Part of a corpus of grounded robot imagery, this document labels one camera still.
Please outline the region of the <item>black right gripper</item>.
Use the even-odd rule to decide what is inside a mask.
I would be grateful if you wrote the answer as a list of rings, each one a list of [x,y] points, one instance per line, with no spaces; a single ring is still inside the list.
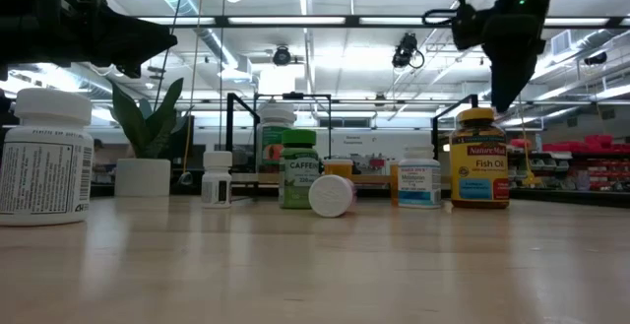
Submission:
[[[496,0],[484,10],[458,1],[451,22],[453,41],[459,50],[483,46],[491,61],[491,104],[506,112],[534,74],[537,55],[544,50],[541,32],[550,0]]]

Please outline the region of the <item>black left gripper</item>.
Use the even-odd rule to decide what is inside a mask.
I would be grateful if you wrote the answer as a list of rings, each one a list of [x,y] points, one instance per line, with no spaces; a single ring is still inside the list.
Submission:
[[[91,62],[128,78],[177,43],[167,26],[111,12],[107,0],[0,0],[0,67]]]

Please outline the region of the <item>yellow fish oil bottle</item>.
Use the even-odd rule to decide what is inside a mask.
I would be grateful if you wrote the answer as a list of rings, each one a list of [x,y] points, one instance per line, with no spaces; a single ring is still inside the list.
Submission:
[[[507,209],[510,204],[505,132],[492,108],[460,112],[449,137],[451,202],[454,208]]]

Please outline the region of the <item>white melatonin bottle blue label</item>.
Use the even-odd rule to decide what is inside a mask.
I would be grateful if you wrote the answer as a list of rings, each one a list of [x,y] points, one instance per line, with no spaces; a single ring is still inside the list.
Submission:
[[[429,146],[407,146],[398,163],[399,206],[413,209],[439,209],[441,203],[441,164]]]

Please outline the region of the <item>large white medicine bottle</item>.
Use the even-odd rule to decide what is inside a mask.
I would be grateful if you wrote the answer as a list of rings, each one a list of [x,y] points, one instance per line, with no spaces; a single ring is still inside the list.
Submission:
[[[0,226],[30,227],[87,218],[93,172],[91,101],[78,94],[24,89],[0,165]]]

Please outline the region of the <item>orange pill bottle white cap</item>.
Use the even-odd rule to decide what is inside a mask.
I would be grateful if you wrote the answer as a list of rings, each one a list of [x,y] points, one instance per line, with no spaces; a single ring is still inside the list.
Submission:
[[[333,174],[345,178],[352,176],[353,161],[349,159],[323,160],[324,173]]]
[[[399,205],[398,175],[399,175],[399,162],[391,161],[390,162],[390,198],[391,198],[391,204],[395,207]]]

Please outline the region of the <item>small white medicine bottle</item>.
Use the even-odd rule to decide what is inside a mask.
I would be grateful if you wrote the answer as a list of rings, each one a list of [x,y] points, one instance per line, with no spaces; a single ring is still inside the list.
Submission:
[[[232,153],[209,151],[203,155],[204,174],[201,201],[206,208],[227,209],[231,206]]]

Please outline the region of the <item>multivitamin gummies bottle green label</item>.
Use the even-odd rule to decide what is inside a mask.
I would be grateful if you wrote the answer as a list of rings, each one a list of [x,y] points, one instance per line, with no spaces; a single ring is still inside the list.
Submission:
[[[270,102],[258,113],[256,165],[258,173],[278,173],[283,151],[283,133],[293,128],[294,107],[288,103]]]

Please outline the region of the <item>green caffeine bottle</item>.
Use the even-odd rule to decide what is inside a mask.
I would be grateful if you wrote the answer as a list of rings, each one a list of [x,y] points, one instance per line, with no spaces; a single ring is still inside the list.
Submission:
[[[289,129],[282,135],[280,160],[279,202],[282,209],[308,210],[309,190],[320,176],[320,159],[316,132]]]

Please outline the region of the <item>pink Pepto bottle white cap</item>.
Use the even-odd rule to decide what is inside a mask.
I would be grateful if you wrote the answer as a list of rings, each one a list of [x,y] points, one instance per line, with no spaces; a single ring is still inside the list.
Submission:
[[[326,174],[312,183],[308,200],[311,209],[320,217],[338,218],[355,205],[355,186],[348,178]]]

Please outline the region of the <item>black overhead light bar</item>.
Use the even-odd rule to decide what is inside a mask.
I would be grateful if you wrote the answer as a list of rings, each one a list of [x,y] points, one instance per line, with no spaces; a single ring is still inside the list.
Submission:
[[[149,16],[141,20],[175,29],[195,28],[449,28],[453,18],[442,16]],[[548,17],[544,29],[630,29],[630,16]]]

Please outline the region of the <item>background rack with red bins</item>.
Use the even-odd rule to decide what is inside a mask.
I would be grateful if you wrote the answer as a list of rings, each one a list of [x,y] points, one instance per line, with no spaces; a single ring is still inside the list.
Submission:
[[[512,189],[630,192],[630,144],[610,135],[544,143],[513,139],[508,145]]]

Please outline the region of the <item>green plant in white pot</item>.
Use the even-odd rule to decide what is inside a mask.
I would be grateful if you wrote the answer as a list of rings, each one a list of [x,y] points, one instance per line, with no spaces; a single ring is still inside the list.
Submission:
[[[174,81],[162,103],[145,115],[118,86],[112,86],[112,116],[131,146],[134,157],[119,159],[115,169],[116,197],[154,198],[170,194],[171,161],[160,154],[176,130],[176,104],[183,89],[182,78]]]

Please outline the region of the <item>black aluminium table frame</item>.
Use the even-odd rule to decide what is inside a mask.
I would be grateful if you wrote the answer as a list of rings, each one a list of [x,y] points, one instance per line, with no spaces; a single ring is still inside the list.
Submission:
[[[113,184],[96,184],[91,187],[91,197],[114,196]],[[171,187],[171,195],[201,196],[199,187]],[[390,191],[386,189],[361,189],[357,187],[359,199],[390,198]],[[233,197],[277,197],[277,187],[246,187],[232,186]],[[510,191],[511,200],[529,200],[552,203],[567,203],[595,207],[609,207],[630,210],[630,192],[603,191],[563,191],[543,189],[516,189]]]

